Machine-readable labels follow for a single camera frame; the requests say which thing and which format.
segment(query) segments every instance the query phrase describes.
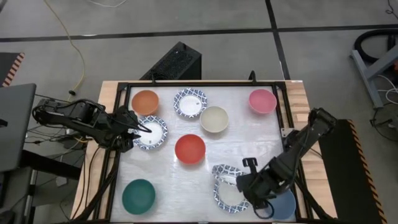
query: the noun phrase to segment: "floor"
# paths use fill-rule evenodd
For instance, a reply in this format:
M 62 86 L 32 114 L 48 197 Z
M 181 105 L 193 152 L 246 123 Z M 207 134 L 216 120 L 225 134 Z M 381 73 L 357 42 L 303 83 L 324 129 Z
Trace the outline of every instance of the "floor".
M 348 57 L 363 32 L 398 27 L 385 13 L 387 0 L 127 0 L 118 8 L 86 0 L 49 3 L 85 58 L 79 98 L 97 100 L 103 80 L 140 78 L 178 41 L 203 54 L 203 79 L 247 79 L 255 70 L 258 79 L 303 80 L 311 107 L 355 122 L 387 220 L 398 223 L 398 145 L 370 126 L 372 103 Z M 396 0 L 391 4 L 398 10 Z M 381 56 L 386 40 L 374 38 L 364 48 Z M 42 0 L 2 0 L 0 52 L 24 52 L 12 84 L 34 82 L 43 95 L 65 99 L 81 75 L 78 54 Z M 28 149 L 63 151 L 54 143 Z M 70 213 L 70 203 L 64 207 Z M 49 220 L 65 220 L 57 203 L 37 210 L 36 224 Z

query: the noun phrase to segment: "wooden table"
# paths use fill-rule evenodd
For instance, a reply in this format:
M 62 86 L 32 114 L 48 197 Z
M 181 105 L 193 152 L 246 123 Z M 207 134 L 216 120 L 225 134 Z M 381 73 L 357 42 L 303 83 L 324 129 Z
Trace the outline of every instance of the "wooden table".
M 104 81 L 101 87 L 101 91 L 99 93 L 99 98 L 98 98 L 98 103 L 101 105 L 104 105 L 106 107 L 106 112 L 107 113 L 112 113 L 113 112 L 113 106 L 115 103 L 116 99 L 116 93 L 118 89 L 118 83 L 119 82 L 129 82 L 129 83 L 144 83 L 144 82 L 150 82 L 150 81 Z M 158 81 L 160 82 L 187 82 L 187 81 Z M 196 82 L 251 82 L 251 81 L 242 81 L 242 80 L 198 80 Z M 308 113 L 310 112 L 310 107 L 308 105 L 308 100 L 307 96 L 305 93 L 304 85 L 302 81 L 269 81 L 269 80 L 264 80 L 264 81 L 258 81 L 258 82 L 285 82 L 286 89 L 287 89 L 287 96 L 289 99 L 289 105 L 290 105 L 290 110 L 292 113 L 292 118 L 294 122 L 294 128 L 295 129 L 302 129 L 306 124 L 307 124 L 307 118 L 308 118 Z M 122 92 L 121 94 L 121 102 L 120 105 L 123 104 L 124 102 L 124 97 L 125 97 L 125 92 Z M 287 121 L 287 114 L 285 112 L 285 106 L 284 106 L 284 101 L 282 98 L 282 94 L 279 94 L 279 101 L 280 101 L 280 108 L 282 111 L 282 117 L 283 117 L 283 122 L 285 124 L 285 127 L 288 127 L 288 121 Z M 87 146 L 86 150 L 86 169 L 85 169 L 85 177 L 86 177 L 86 186 L 88 183 L 88 164 L 90 164 L 93 154 L 95 150 L 97 149 L 98 145 L 94 141 L 90 141 Z M 320 148 L 318 143 L 316 143 L 313 147 L 314 150 L 320 152 Z M 103 167 L 103 161 L 104 161 L 104 153 L 105 151 L 100 149 L 100 151 L 97 152 L 95 158 L 93 159 L 92 162 L 92 168 L 91 168 L 91 175 L 90 175 L 90 189 L 88 191 L 88 202 L 91 201 L 92 197 L 95 195 L 98 189 L 98 185 L 100 182 L 100 175 L 101 175 L 101 170 Z M 306 155 L 302 157 L 302 164 L 303 164 L 303 169 L 305 173 L 305 180 L 307 181 L 307 187 L 308 190 L 311 192 L 311 194 L 314 196 L 314 198 L 317 200 L 317 202 L 323 207 L 323 209 L 331 216 L 336 217 L 336 210 L 335 210 L 335 205 L 333 203 L 333 199 L 331 196 L 330 188 L 329 188 L 329 183 L 328 183 L 328 177 L 326 176 L 326 171 L 325 171 L 325 166 L 323 165 L 322 159 L 316 155 L 312 151 L 308 151 Z M 101 209 L 99 213 L 99 218 L 104 218 L 105 217 L 105 211 L 106 211 L 106 206 L 107 206 L 107 199 L 108 199 L 108 190 L 105 192 L 103 195 L 102 203 L 101 203 Z M 72 215 L 76 212 L 76 209 L 78 208 L 78 205 L 80 203 L 81 195 L 84 194 L 83 196 L 83 201 L 80 205 L 80 208 L 77 211 L 77 215 L 79 215 L 83 209 L 84 209 L 84 204 L 85 204 L 85 198 L 86 198 L 86 192 L 87 189 L 85 188 L 83 192 L 83 172 L 80 175 L 80 181 L 78 184 L 77 192 L 75 195 L 75 201 L 73 204 L 73 209 L 72 209 Z M 300 190 L 297 188 L 297 200 L 300 206 L 300 213 L 303 218 L 307 217 L 307 214 L 305 213 L 305 205 L 303 201 L 302 194 L 300 193 Z

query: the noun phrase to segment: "white plate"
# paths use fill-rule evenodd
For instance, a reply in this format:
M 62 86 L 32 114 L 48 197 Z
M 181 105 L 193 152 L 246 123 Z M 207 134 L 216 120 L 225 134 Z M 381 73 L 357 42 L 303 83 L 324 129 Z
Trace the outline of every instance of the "white plate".
M 229 213 L 238 213 L 238 212 L 245 211 L 250 206 L 250 203 L 246 199 L 244 199 L 241 203 L 239 203 L 237 205 L 227 205 L 221 199 L 220 193 L 218 192 L 218 189 L 220 188 L 219 181 L 221 181 L 223 183 L 227 183 L 228 185 L 235 187 L 236 186 L 236 177 L 238 177 L 240 175 L 245 175 L 244 172 L 240 171 L 238 168 L 235 168 L 233 166 L 220 164 L 220 165 L 213 166 L 211 173 L 216 178 L 216 184 L 215 184 L 214 190 L 213 190 L 214 200 L 216 200 L 217 205 L 221 209 L 226 210 Z
M 167 137 L 166 122 L 156 116 L 146 116 L 139 122 L 152 132 L 146 133 L 143 131 L 134 130 L 134 133 L 139 134 L 141 138 L 135 139 L 133 142 L 144 150 L 151 150 L 159 147 Z
M 194 118 L 207 107 L 207 97 L 201 90 L 186 88 L 174 97 L 175 111 L 184 117 Z

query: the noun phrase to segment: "green bowl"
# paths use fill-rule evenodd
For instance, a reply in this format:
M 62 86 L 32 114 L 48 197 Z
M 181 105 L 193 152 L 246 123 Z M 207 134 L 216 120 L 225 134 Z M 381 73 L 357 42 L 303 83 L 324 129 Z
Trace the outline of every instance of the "green bowl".
M 133 215 L 148 211 L 155 202 L 155 188 L 144 179 L 133 180 L 126 186 L 122 195 L 123 207 Z

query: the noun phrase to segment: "blue and white plate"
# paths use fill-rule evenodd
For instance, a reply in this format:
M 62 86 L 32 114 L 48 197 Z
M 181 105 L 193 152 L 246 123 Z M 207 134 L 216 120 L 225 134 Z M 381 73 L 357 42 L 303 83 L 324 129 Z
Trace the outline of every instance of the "blue and white plate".
M 156 116 L 146 116 L 142 118 L 140 124 L 150 129 L 151 133 L 134 130 L 134 134 L 139 134 L 141 138 L 133 140 L 133 142 L 144 150 L 151 150 L 159 147 L 167 137 L 167 126 L 164 120 Z
M 186 88 L 174 97 L 175 111 L 184 117 L 194 118 L 207 107 L 207 97 L 204 92 Z
M 221 181 L 223 183 L 227 183 L 228 185 L 235 187 L 236 186 L 236 178 L 237 178 L 237 176 L 244 175 L 245 173 L 243 171 L 240 171 L 238 168 L 235 168 L 233 166 L 220 164 L 217 166 L 213 166 L 211 173 L 216 178 L 216 184 L 213 189 L 214 199 L 216 200 L 217 205 L 221 209 L 226 210 L 229 213 L 238 213 L 238 212 L 245 211 L 250 206 L 250 203 L 246 199 L 244 199 L 241 203 L 239 203 L 237 205 L 227 205 L 220 198 L 220 193 L 218 193 L 219 188 L 220 188 L 219 181 Z

